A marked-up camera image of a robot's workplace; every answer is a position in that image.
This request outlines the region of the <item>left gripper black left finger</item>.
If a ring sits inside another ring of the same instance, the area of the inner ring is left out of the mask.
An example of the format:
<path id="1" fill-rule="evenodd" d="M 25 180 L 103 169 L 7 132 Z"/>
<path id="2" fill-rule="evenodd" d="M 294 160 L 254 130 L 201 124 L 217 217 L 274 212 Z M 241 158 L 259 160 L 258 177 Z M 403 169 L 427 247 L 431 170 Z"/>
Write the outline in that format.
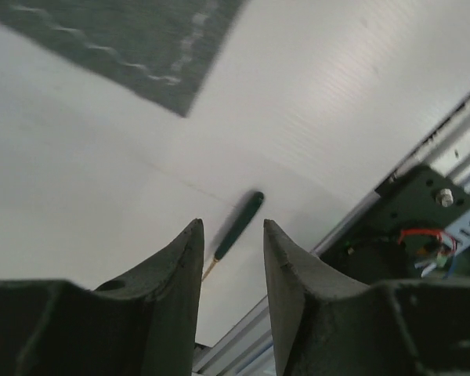
<path id="1" fill-rule="evenodd" d="M 193 220 L 169 245 L 89 290 L 0 280 L 0 375 L 188 375 L 204 261 Z"/>

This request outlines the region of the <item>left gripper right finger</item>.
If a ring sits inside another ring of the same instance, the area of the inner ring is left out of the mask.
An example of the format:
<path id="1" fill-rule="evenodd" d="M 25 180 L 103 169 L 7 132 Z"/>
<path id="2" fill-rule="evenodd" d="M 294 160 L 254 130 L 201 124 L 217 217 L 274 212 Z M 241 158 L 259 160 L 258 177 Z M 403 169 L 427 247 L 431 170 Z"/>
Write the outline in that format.
<path id="1" fill-rule="evenodd" d="M 366 285 L 263 231 L 279 375 L 470 375 L 470 280 Z"/>

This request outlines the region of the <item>gold fork green handle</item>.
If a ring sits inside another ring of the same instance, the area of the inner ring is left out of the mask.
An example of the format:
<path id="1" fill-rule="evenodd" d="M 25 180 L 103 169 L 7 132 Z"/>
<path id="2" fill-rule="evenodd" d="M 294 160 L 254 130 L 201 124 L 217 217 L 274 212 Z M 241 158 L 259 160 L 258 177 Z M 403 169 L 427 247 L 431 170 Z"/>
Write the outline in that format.
<path id="1" fill-rule="evenodd" d="M 266 197 L 260 190 L 247 192 L 234 212 L 225 221 L 219 234 L 220 239 L 215 242 L 216 249 L 211 262 L 204 271 L 201 281 L 204 282 L 214 267 L 226 256 L 232 246 L 238 241 L 245 229 L 250 225 L 253 218 L 258 214 Z"/>

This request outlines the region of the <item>grey cloth napkin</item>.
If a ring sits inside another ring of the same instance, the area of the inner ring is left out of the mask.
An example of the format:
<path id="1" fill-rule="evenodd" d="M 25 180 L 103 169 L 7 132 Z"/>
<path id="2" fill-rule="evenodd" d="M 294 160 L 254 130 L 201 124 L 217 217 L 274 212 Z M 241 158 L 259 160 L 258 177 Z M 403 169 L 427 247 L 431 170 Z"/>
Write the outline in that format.
<path id="1" fill-rule="evenodd" d="M 0 0 L 0 24 L 185 117 L 243 5 Z"/>

